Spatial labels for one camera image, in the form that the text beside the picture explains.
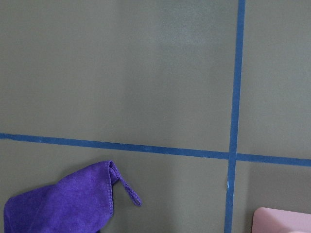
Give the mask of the purple microfibre cloth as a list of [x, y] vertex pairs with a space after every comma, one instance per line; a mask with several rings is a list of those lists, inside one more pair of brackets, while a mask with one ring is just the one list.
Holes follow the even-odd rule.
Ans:
[[98, 233], [114, 213], [113, 185], [121, 182], [136, 206], [141, 199], [112, 161], [80, 169], [57, 183], [11, 197], [6, 233]]

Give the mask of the pink plastic bin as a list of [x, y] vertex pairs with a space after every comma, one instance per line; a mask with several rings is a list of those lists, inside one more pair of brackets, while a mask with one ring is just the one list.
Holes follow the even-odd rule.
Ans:
[[252, 233], [310, 233], [311, 215], [260, 207], [253, 215]]

